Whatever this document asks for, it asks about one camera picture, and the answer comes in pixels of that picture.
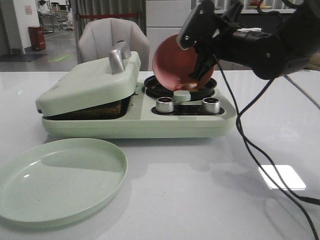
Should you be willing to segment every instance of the black burner ring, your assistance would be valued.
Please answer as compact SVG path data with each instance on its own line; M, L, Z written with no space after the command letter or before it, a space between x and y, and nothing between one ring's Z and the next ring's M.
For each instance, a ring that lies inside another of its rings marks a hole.
M174 92L166 89L162 86L155 75L148 77L144 80L144 86L146 87L146 94L153 98L169 97L172 98ZM210 80L201 87L198 91L191 91L191 101L201 100L210 97L214 94L214 88L217 86L216 80L210 78Z

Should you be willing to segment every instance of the white table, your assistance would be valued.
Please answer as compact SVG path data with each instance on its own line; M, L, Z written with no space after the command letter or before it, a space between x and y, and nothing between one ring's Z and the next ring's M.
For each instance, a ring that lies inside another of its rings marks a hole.
M66 72L0 73L0 167L55 141L42 127L35 99ZM142 81L151 72L141 72ZM242 109L266 84L251 71L228 71ZM226 96L219 72L213 77ZM291 75L318 102L320 72ZM306 184L298 194L320 198L320 112L278 78L243 116L247 136ZM128 158L116 197L94 215L54 229L27 229L0 219L1 240L312 240L302 212L271 190L234 129L224 137L109 139ZM263 164L266 160L259 156ZM320 207L303 204L320 232Z

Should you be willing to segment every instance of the green plate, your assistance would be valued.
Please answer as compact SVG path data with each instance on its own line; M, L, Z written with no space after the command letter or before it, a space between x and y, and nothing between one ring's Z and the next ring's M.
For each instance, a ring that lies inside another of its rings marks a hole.
M72 138L37 146L0 169L0 215L19 225L69 224L105 206L126 173L114 144Z

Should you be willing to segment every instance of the red bowl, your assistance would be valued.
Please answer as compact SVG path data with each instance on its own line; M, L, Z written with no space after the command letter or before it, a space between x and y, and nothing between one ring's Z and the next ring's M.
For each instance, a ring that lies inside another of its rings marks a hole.
M210 80L214 67L200 81L189 77L195 68L198 55L193 47L182 50L176 38L177 34L168 37L155 51L152 61L154 75L168 90L197 91Z

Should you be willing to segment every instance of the trash bin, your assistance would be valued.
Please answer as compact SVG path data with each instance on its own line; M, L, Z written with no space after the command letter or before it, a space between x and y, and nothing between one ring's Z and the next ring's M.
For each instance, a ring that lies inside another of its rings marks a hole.
M46 49L44 27L43 26L29 26L29 37L33 51L41 51Z

